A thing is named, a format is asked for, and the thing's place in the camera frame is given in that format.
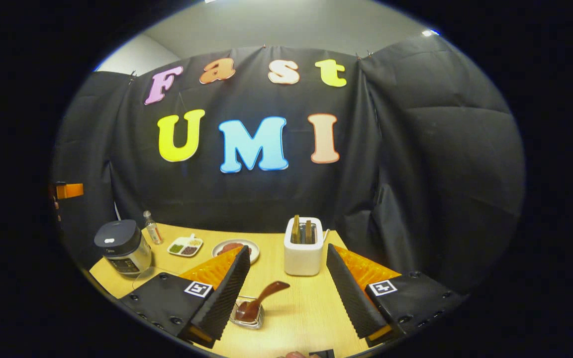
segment black fabric curtain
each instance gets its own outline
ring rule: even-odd
[[[225,57],[235,74],[201,84],[204,66]],[[280,59],[298,64],[298,83],[269,81],[269,63]],[[338,77],[345,86],[323,83],[314,64],[327,59],[344,66]],[[183,72],[165,98],[145,105],[152,76],[178,66]],[[181,147],[184,114],[194,109],[205,111],[197,151],[186,161],[164,160],[158,120],[180,117],[174,144]],[[307,118],[316,113],[337,117],[334,163],[311,161]],[[221,172],[218,126],[239,120],[253,136],[269,116],[286,119],[288,168],[260,170],[260,154],[252,170]],[[115,220],[114,201],[121,218],[140,226],[148,209],[165,224],[281,233],[297,213],[320,218],[362,256],[399,272],[423,270],[460,292],[479,283],[507,247],[524,176],[519,132],[500,92],[439,36],[361,60],[323,50],[236,48],[136,78],[94,73],[64,118],[54,167],[54,180],[86,188],[62,202],[62,216],[71,251],[89,256],[89,267],[100,258],[94,233]]]

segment brown spoon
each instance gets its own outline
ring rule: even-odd
[[[253,322],[258,316],[258,309],[260,308],[260,303],[263,299],[276,293],[277,291],[282,291],[289,287],[291,287],[291,285],[282,281],[275,281],[274,283],[269,284],[266,288],[264,288],[264,290],[262,290],[262,293],[257,299],[255,299],[255,301],[252,301],[251,303],[243,302],[238,307],[236,310],[236,319],[243,322]]]

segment blue letter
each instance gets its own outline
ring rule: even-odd
[[[262,160],[258,163],[261,170],[285,170],[288,162],[282,154],[282,128],[287,120],[280,116],[264,118],[251,138],[245,125],[239,120],[222,122],[218,129],[225,136],[225,162],[220,166],[223,173],[237,173],[242,165],[236,159],[236,151],[245,162],[248,170],[252,170],[255,161],[262,150]]]

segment wooden table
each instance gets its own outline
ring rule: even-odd
[[[291,351],[307,354],[327,349],[333,349],[336,358],[345,358],[368,349],[365,340],[357,338],[326,267],[327,244],[346,247],[336,231],[330,231],[324,243],[320,273],[303,277],[284,272],[284,234],[228,233],[158,225],[164,239],[162,245],[153,245],[149,234],[143,230],[143,236],[152,247],[154,274],[164,270],[181,274],[211,259],[211,250],[218,243],[246,239],[258,245],[260,256],[251,265],[240,294],[257,297],[266,285],[276,280],[291,284],[287,290],[262,302],[265,309],[262,328],[253,330],[228,322],[221,340],[216,341],[212,349],[197,347],[230,358],[276,358]],[[167,252],[175,238],[189,237],[191,233],[204,242],[193,258]],[[134,278],[119,274],[105,259],[96,263],[90,273],[116,298],[137,287]]]

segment rice cooker lid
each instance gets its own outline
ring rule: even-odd
[[[104,256],[125,256],[138,249],[141,230],[134,220],[108,222],[97,231],[94,244],[103,249]]]

